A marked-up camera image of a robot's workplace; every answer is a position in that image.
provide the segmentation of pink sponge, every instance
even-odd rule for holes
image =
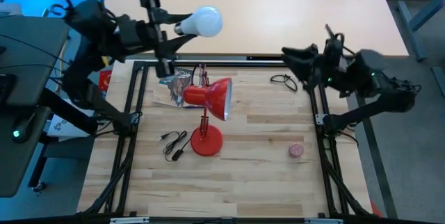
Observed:
[[[289,146],[289,154],[292,157],[300,157],[304,152],[305,148],[299,143],[294,143]]]

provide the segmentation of white light bulb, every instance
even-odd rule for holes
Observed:
[[[213,37],[221,32],[223,18],[218,9],[212,6],[198,8],[189,18],[176,24],[175,32],[179,35],[194,34]]]

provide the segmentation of eyeglasses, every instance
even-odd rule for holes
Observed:
[[[270,78],[270,81],[284,83],[293,92],[297,92],[297,83],[287,74],[277,74]]]

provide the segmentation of lamp base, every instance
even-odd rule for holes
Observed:
[[[217,154],[223,146],[223,134],[213,125],[208,125],[207,135],[201,135],[200,128],[195,130],[195,133],[190,139],[190,144],[195,153],[210,157]]]

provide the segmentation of red desk lamp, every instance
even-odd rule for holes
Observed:
[[[221,131],[209,124],[207,109],[220,120],[229,118],[230,99],[232,98],[232,79],[224,78],[209,85],[205,65],[201,64],[200,83],[201,86],[192,83],[184,90],[184,101],[204,107],[204,115],[201,117],[200,126],[193,132],[190,143],[197,154],[202,156],[213,156],[223,146],[223,134]]]

